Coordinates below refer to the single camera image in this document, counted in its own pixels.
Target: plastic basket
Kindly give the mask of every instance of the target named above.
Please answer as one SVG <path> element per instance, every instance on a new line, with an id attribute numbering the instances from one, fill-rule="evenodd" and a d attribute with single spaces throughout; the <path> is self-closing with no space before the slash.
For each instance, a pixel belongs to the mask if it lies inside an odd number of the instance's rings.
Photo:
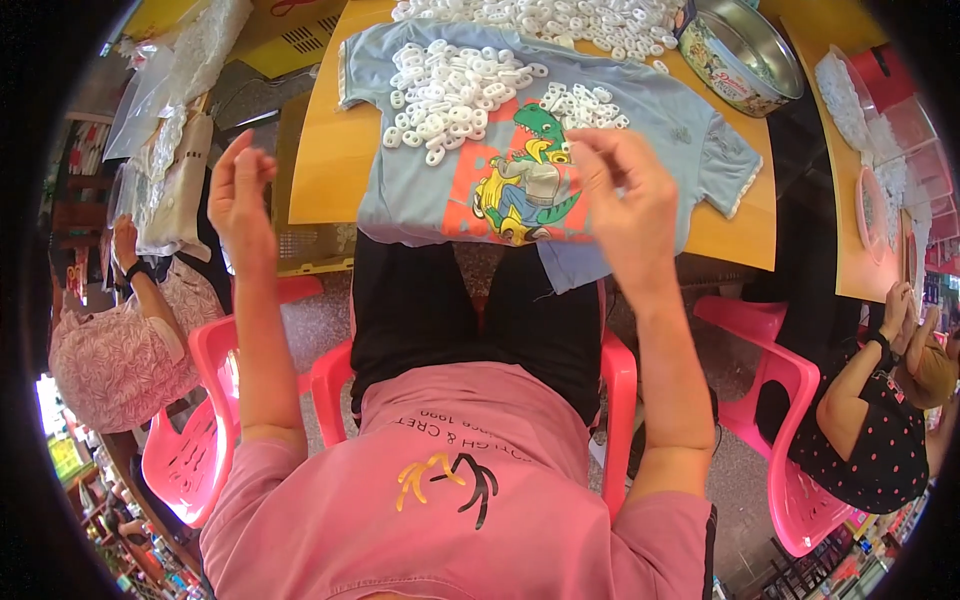
<path id="1" fill-rule="evenodd" d="M 330 273 L 353 268 L 355 223 L 288 224 L 297 149 L 309 103 L 310 92 L 306 92 L 284 104 L 276 133 L 277 167 L 270 212 L 276 240 L 280 245 L 276 268 L 279 276 Z"/>

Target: wooden table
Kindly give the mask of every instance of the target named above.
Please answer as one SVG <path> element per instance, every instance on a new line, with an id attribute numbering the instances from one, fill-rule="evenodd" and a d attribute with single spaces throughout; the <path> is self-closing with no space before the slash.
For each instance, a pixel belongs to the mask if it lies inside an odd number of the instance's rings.
<path id="1" fill-rule="evenodd" d="M 876 264 L 860 242 L 856 224 L 854 196 L 856 180 L 860 173 L 860 153 L 844 140 L 833 118 L 827 112 L 820 88 L 816 85 L 813 69 L 829 50 L 829 39 L 817 30 L 800 30 L 792 26 L 786 17 L 781 23 L 797 53 L 797 59 L 810 81 L 808 93 L 813 94 L 824 124 L 824 136 L 833 173 L 833 197 L 837 213 L 837 282 L 836 294 L 861 300 L 883 302 L 887 291 L 904 277 L 904 236 L 900 237 L 897 251 L 887 249 L 880 264 Z"/>
<path id="2" fill-rule="evenodd" d="M 339 47 L 347 37 L 377 23 L 389 22 L 390 10 L 395 5 L 395 0 L 350 0 L 330 46 Z M 576 47 L 581 52 L 602 56 L 590 42 L 578 41 Z M 679 52 L 667 51 L 662 60 L 671 75 L 719 110 L 763 157 L 763 168 L 733 219 L 728 221 L 707 203 L 694 208 L 684 251 L 772 271 L 777 244 L 777 201 L 766 120 L 730 107 L 697 78 Z M 337 75 L 337 54 L 327 53 L 300 137 L 290 198 L 291 225 L 353 222 L 367 189 L 373 156 L 380 144 L 380 113 L 366 103 L 337 111 Z"/>

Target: yellow graphic print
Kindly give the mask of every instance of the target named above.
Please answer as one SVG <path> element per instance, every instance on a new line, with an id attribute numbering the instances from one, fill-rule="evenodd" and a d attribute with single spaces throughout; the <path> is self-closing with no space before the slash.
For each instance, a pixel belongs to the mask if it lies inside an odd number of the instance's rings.
<path id="1" fill-rule="evenodd" d="M 426 463 L 413 463 L 400 472 L 396 482 L 403 484 L 403 489 L 400 491 L 400 496 L 396 498 L 396 511 L 398 513 L 403 511 L 403 498 L 407 495 L 407 492 L 410 491 L 411 487 L 413 487 L 414 495 L 417 497 L 417 500 L 420 501 L 420 504 L 426 504 L 426 496 L 423 495 L 423 491 L 420 489 L 420 478 L 425 471 L 436 465 L 438 461 L 440 461 L 441 466 L 444 468 L 444 475 L 446 475 L 448 479 L 457 482 L 461 486 L 467 484 L 463 477 L 460 477 L 450 470 L 450 460 L 446 457 L 446 452 L 437 452 L 431 456 L 430 460 Z"/>

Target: tiled floor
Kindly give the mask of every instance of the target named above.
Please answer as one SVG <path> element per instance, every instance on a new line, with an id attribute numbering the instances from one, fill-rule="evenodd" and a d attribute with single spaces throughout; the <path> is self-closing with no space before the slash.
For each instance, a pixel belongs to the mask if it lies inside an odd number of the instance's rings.
<path id="1" fill-rule="evenodd" d="M 221 104 L 218 125 L 225 129 L 282 104 L 310 89 L 309 76 L 288 80 L 276 87 L 249 84 L 240 88 L 256 73 L 239 62 L 227 65 L 213 89 L 213 104 Z M 276 127 L 257 132 L 257 142 L 271 148 L 276 138 Z M 483 294 L 489 286 L 499 249 L 480 245 L 461 245 L 458 260 L 464 272 L 465 283 L 473 294 Z M 711 281 L 728 276 L 742 276 L 743 269 L 719 261 L 682 255 L 678 259 L 681 282 L 691 284 L 684 291 L 691 330 L 708 383 L 717 391 L 721 401 L 741 397 L 753 381 L 758 352 L 749 344 L 712 325 L 692 317 L 693 302 L 704 293 L 716 293 L 709 287 Z M 312 362 L 349 334 L 348 274 L 329 274 L 321 277 L 325 291 L 315 298 L 285 306 L 284 323 L 301 372 Z M 636 347 L 633 315 L 622 298 L 617 301 L 609 318 L 609 326 L 628 346 Z M 309 395 L 302 399 L 304 422 L 308 427 L 311 451 L 322 447 L 320 432 Z M 348 433 L 352 421 L 347 420 Z M 591 487 L 598 489 L 602 475 L 598 465 L 591 467 Z M 740 442 L 729 431 L 713 459 L 707 481 L 708 498 L 717 506 L 719 519 L 715 543 L 714 570 L 734 592 L 750 588 L 757 579 L 765 577 L 774 549 L 769 539 L 774 536 L 767 507 L 766 464 L 752 449 Z"/>

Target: pink t-shirt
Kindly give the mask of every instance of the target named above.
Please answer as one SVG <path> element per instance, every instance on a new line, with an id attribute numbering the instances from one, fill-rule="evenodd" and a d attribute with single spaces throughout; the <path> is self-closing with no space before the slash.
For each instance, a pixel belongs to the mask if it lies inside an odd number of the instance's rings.
<path id="1" fill-rule="evenodd" d="M 370 386 L 360 436 L 301 463 L 240 444 L 200 538 L 218 600 L 700 598 L 709 503 L 587 489 L 588 432 L 517 366 Z"/>

